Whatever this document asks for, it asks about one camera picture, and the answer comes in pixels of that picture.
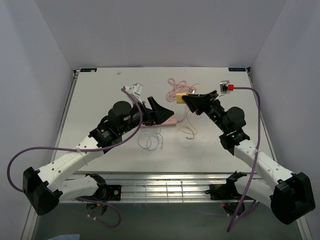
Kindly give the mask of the pink power strip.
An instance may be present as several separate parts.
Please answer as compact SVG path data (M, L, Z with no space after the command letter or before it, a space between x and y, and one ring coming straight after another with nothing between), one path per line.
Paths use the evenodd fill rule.
M171 116L170 118L168 118L165 122L161 123L161 124L155 124L155 125L145 125L142 124L141 128L142 129L149 129L149 128L158 128L158 127L174 127L176 126L178 123L178 120L175 116Z

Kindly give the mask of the yellow charger plug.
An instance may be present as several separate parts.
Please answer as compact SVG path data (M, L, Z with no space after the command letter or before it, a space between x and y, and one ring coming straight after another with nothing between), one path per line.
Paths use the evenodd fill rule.
M176 103L177 104L185 104L185 101L183 100L183 97L187 96L188 92L178 92L175 95Z

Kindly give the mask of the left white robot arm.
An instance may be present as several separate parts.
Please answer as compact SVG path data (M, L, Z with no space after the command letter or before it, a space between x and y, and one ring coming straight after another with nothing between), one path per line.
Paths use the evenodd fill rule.
M60 201L110 199L110 187L98 174L88 173L76 180L68 178L106 154L109 146L122 142L122 136L139 124L160 125L174 115L172 110L159 105L153 97L149 97L148 102L150 108L143 102L134 106L127 101L116 102L97 127L71 152L37 170L29 167L23 172L23 193L39 216L51 212Z

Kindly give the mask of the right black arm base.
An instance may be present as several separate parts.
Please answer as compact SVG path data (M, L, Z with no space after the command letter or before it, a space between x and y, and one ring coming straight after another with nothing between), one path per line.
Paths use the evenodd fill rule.
M235 186L228 184L210 184L205 194L210 195L211 200L239 200L242 194L239 194Z

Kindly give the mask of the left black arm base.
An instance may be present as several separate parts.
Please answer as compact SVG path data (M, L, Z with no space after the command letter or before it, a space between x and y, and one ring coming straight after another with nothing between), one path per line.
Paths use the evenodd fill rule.
M85 195L84 198L92 201L120 201L121 200L121 185L107 184L105 179L97 173L86 174L95 181L98 189L92 195Z

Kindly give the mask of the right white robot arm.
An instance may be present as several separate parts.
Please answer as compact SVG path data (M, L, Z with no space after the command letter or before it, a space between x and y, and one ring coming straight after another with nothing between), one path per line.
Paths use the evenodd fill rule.
M218 97L218 93L212 91L200 95L187 94L182 96L182 100L192 113L205 113L222 130L219 136L222 147L251 167L263 182L235 171L224 184L211 185L206 193L212 198L254 199L269 207L275 217L286 225L313 211L316 203L309 177L303 172L294 173L282 167L259 151L258 145L242 129L246 125L244 111L236 106L224 110Z

